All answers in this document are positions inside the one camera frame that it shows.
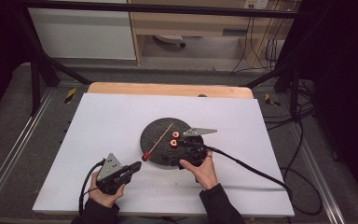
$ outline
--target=metal rail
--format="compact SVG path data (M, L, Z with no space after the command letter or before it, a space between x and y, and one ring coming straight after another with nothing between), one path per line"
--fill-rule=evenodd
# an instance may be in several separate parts
M42 117L43 113L45 112L51 94L55 91L54 88L49 88L45 95L42 98L42 104L39 110L33 117L30 117L27 124L25 125L24 129L22 130L19 138L17 139L16 143L14 144L13 148L7 155L7 158L2 163L0 168L0 191L2 187L5 185L11 171L13 170L14 166L16 165L17 160L19 159L22 151L24 150L25 146L28 143L36 125L38 124L40 118Z
M167 5L142 5L142 4L120 4L120 3L91 3L91 2L67 2L46 0L16 0L16 6L92 10L92 11L124 11L124 12L153 12L171 14L196 14L232 17L262 17L282 19L312 19L316 14L309 12L278 11L262 9L228 8L228 7L185 7Z
M282 97L280 94L278 95L283 109L285 110L286 114L289 114L289 103L285 97ZM299 124L292 122L291 125L296 138L299 141L301 135ZM344 216L342 216L341 210L339 209L336 200L334 199L333 193L331 192L326 180L324 179L321 168L313 157L312 151L310 150L310 147L305 138L303 139L301 149L301 154L304 158L304 162L310 170L313 183L321 193L322 199L324 201L324 210L329 217L330 222L332 224L345 224Z

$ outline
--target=hand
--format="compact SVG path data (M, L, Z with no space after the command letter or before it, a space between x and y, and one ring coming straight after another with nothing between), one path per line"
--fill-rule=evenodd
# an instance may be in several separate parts
M179 162L188 171L193 173L203 188L211 189L219 183L219 181L217 181L216 172L214 171L211 150L208 150L204 162L199 167L193 166L190 162L185 160L179 160Z
M115 195L109 195L102 193L97 188L97 176L98 172L94 172L91 177L91 185L89 186L89 198L94 200L96 203L99 203L105 207L112 207L115 201L124 195L124 187L125 185L121 185L120 188L117 190Z

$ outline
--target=gray carpet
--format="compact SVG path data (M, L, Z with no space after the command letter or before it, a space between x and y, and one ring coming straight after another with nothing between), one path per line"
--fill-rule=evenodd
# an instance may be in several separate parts
M168 72L139 69L77 69L90 79L115 82L146 82L172 84L205 84L238 86L260 76L255 74L229 75L222 72ZM70 87L59 87L53 94L48 108L37 125L26 148L21 154L9 179L0 193L0 217L20 219L60 219L68 220L72 216L47 216L32 211L36 190L43 185L48 170L60 148L70 121L76 112L82 92L87 87L78 88L71 104L63 103ZM264 91L255 90L264 116L284 115L281 106L266 105ZM278 99L272 91L271 97ZM30 73L26 67L17 69L13 81L0 104L0 164L16 141L31 111ZM331 149L324 139L324 132L317 118L303 120L304 132L311 150L321 166L324 176L333 191L338 206L348 223L358 223L358 186L345 164L332 160ZM296 147L297 140L290 125L284 125L269 132L278 163L286 166ZM310 178L309 171L298 155L293 168ZM294 192L294 204L307 211L316 209L317 199L307 184L295 175L289 174L287 184ZM257 218L260 223L283 223L285 219ZM330 223L325 211L318 216L306 216L296 211L293 223Z

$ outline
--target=person's right hand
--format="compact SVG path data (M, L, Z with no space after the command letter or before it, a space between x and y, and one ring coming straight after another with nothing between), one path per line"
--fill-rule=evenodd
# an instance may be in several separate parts
M180 164L190 171L199 183L205 189L211 189L219 182L217 181L216 172L214 171L214 165L212 160L212 151L208 150L208 154L201 166L193 166L190 162L185 160L179 160Z

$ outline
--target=red knob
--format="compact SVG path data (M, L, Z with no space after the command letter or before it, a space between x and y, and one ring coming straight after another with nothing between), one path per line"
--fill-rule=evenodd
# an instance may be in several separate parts
M146 153L144 153L144 155L142 156L142 160L143 160L143 161L148 161L151 156L152 156L152 155L151 155L149 152L146 152Z

